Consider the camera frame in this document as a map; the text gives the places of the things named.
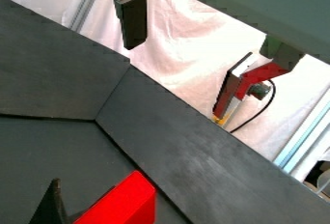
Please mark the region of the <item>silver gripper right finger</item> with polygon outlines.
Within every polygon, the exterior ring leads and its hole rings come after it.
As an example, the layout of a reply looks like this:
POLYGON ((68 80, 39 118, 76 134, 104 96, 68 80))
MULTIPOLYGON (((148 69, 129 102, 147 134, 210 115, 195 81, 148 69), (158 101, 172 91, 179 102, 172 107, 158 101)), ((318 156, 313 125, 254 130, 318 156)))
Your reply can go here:
POLYGON ((243 100, 255 84, 292 71, 306 53, 267 35, 256 53, 248 52, 227 70, 212 114, 226 119, 234 99, 243 100))

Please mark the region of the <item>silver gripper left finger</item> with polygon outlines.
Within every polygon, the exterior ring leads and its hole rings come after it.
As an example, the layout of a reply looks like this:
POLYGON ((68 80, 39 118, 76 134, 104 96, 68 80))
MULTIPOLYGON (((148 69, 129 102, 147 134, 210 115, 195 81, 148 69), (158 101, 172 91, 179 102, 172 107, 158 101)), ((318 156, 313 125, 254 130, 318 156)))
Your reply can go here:
POLYGON ((147 39, 147 0, 113 0, 120 19, 124 48, 133 49, 147 39))

